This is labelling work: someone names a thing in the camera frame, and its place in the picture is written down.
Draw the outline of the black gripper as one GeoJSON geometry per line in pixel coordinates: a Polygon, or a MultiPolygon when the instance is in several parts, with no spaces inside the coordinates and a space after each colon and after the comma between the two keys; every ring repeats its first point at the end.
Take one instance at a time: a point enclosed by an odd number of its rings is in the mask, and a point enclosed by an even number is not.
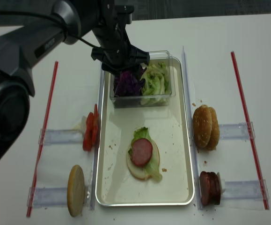
{"type": "Polygon", "coordinates": [[[130,69],[137,79],[144,73],[142,64],[149,64],[149,52],[131,46],[125,26],[132,23],[134,6],[115,5],[113,0],[99,0],[99,22],[93,33],[100,47],[93,48],[91,57],[102,62],[102,70],[120,75],[130,69]]]}

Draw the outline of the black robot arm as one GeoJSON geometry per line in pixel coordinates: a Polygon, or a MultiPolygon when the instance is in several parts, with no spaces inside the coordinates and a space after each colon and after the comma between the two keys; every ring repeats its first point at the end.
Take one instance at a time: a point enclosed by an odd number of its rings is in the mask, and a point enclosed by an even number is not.
{"type": "Polygon", "coordinates": [[[72,45],[92,31],[99,46],[91,57],[114,75],[149,63],[149,53],[133,46],[125,30],[133,11],[112,0],[58,0],[50,15],[0,36],[0,160],[27,123],[32,68],[60,43],[72,45]]]}

